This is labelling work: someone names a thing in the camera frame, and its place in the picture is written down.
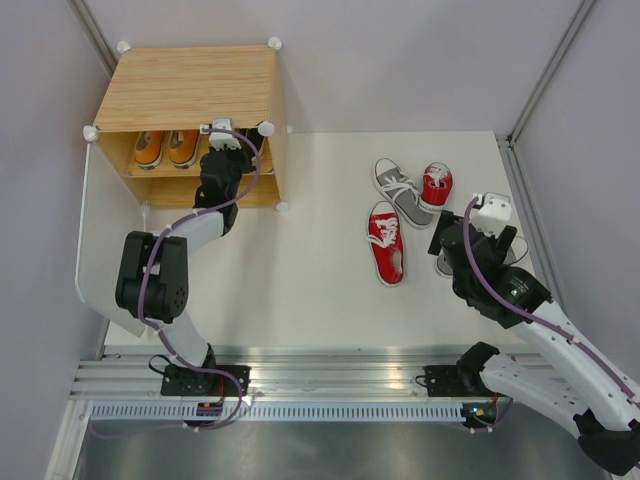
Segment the grey sneaker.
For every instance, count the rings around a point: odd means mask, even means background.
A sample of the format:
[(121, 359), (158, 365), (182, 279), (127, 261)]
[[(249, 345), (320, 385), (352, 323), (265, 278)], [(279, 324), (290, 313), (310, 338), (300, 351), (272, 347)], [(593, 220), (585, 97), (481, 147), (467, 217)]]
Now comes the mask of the grey sneaker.
[(394, 161), (388, 158), (376, 161), (373, 183), (411, 226), (426, 229), (432, 223), (434, 215), (422, 210), (419, 205), (421, 193)]
[[(517, 235), (508, 249), (504, 264), (507, 266), (517, 265), (526, 259), (529, 252), (530, 245), (528, 241), (523, 236)], [(440, 253), (436, 258), (435, 269), (436, 272), (444, 278), (451, 278), (453, 276), (453, 270), (447, 263), (443, 253)]]

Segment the red sneaker back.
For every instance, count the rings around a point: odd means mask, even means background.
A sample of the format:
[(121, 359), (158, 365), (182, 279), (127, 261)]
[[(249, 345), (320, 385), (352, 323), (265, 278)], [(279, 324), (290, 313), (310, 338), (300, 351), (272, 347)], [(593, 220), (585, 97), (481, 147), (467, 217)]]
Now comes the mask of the red sneaker back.
[(438, 213), (445, 206), (453, 188), (453, 175), (449, 167), (441, 162), (431, 163), (422, 177), (420, 208), (427, 213)]

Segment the red sneaker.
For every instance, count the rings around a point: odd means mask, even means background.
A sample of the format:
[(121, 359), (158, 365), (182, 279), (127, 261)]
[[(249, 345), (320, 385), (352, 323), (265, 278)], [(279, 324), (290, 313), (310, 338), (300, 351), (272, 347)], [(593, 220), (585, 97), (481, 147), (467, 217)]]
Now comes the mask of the red sneaker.
[(366, 241), (380, 282), (386, 287), (399, 285), (404, 278), (404, 242), (399, 214), (390, 202), (380, 201), (373, 206)]
[(449, 167), (441, 162), (431, 163), (422, 177), (420, 208), (427, 213), (438, 213), (445, 206), (453, 188), (453, 175)]

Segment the grey sneaker back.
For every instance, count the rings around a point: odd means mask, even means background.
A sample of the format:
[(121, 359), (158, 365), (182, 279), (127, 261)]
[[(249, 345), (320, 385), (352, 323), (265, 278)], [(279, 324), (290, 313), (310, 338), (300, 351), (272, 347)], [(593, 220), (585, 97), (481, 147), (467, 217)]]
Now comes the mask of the grey sneaker back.
[(421, 193), (394, 161), (388, 158), (376, 161), (373, 183), (411, 226), (426, 229), (432, 223), (434, 215), (422, 210), (419, 205)]

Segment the red sneaker front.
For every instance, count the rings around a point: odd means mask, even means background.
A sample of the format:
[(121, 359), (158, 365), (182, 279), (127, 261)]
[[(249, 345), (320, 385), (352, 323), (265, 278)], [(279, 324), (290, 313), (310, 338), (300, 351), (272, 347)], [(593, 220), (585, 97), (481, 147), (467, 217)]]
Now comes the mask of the red sneaker front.
[(380, 201), (373, 206), (366, 241), (380, 282), (386, 287), (399, 285), (404, 278), (404, 242), (399, 214), (390, 202)]

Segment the black sneaker orange sole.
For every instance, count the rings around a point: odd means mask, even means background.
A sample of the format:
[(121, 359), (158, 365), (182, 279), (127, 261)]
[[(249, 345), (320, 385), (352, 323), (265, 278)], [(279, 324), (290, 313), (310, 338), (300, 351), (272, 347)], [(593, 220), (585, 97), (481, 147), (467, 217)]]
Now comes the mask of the black sneaker orange sole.
[(201, 170), (204, 170), (204, 169), (207, 168), (207, 165), (209, 164), (209, 160), (210, 160), (210, 158), (209, 158), (208, 155), (203, 156), (199, 160), (199, 167), (200, 167)]

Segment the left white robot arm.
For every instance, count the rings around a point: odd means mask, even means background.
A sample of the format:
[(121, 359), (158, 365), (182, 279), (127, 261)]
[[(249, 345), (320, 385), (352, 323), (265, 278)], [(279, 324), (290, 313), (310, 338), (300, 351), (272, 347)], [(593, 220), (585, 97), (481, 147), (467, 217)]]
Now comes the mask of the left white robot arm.
[(124, 243), (116, 304), (157, 334), (171, 357), (187, 367), (183, 383), (198, 396), (216, 389), (218, 372), (213, 348), (187, 311), (189, 257), (231, 231), (240, 181), (253, 170), (251, 156), (242, 150), (211, 147), (200, 160), (193, 212), (160, 233), (132, 231)]

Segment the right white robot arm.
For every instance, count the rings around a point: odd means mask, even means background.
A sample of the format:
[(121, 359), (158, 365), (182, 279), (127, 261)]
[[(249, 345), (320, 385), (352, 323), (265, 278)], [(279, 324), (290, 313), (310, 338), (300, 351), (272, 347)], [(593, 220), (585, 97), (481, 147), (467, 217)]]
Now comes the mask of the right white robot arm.
[(507, 226), (486, 236), (469, 215), (444, 211), (428, 252), (451, 268), (458, 298), (534, 347), (564, 381), (478, 342), (456, 362), (457, 384), (469, 395), (491, 392), (528, 406), (569, 432), (599, 467), (624, 476), (639, 465), (639, 385), (583, 338), (530, 272), (506, 264), (516, 232)]

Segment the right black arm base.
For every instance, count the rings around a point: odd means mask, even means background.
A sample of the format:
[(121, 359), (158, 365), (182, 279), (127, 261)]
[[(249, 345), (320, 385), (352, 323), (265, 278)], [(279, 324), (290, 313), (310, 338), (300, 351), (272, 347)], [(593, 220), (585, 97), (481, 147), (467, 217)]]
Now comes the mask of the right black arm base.
[(512, 398), (490, 390), (480, 377), (485, 364), (498, 354), (498, 348), (478, 342), (454, 364), (424, 366), (413, 382), (430, 398), (478, 398), (462, 407), (461, 427), (472, 435), (493, 433), (513, 405)]

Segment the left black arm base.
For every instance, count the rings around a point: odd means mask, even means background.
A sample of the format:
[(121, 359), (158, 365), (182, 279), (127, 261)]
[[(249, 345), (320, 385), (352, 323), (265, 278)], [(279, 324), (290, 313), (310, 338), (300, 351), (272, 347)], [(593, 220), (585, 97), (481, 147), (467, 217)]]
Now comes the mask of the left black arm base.
[(219, 417), (227, 396), (237, 394), (238, 389), (227, 376), (201, 373), (176, 365), (165, 355), (154, 355), (148, 368), (162, 377), (161, 395), (180, 397), (214, 397), (214, 400), (197, 404), (199, 417)]

